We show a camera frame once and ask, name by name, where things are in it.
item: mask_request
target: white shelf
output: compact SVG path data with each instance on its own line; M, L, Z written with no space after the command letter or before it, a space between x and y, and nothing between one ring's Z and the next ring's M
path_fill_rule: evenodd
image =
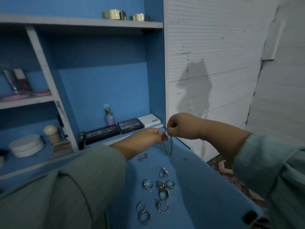
M60 34L134 35L145 30L160 30L162 22L137 22L109 19L43 17L0 14L1 25L33 25L41 31Z
M50 102L50 101L54 101L53 96L34 97L34 98L28 98L28 99L23 99L23 100L1 102L0 109L14 108L14 107L19 107L19 106L38 104L38 103L44 103L44 102Z

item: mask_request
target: perfume bottle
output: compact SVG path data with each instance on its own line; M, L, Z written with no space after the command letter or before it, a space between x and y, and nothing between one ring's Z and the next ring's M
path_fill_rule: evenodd
M113 113L110 111L109 104L104 104L106 126L115 125Z

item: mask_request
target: white paneled wall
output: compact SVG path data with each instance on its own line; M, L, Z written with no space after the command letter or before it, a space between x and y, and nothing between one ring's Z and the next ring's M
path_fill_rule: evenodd
M274 61L264 62L246 129L305 146L305 0L281 0L286 21Z
M193 115L244 127L279 0L168 0L168 117ZM204 161L207 142L182 141Z

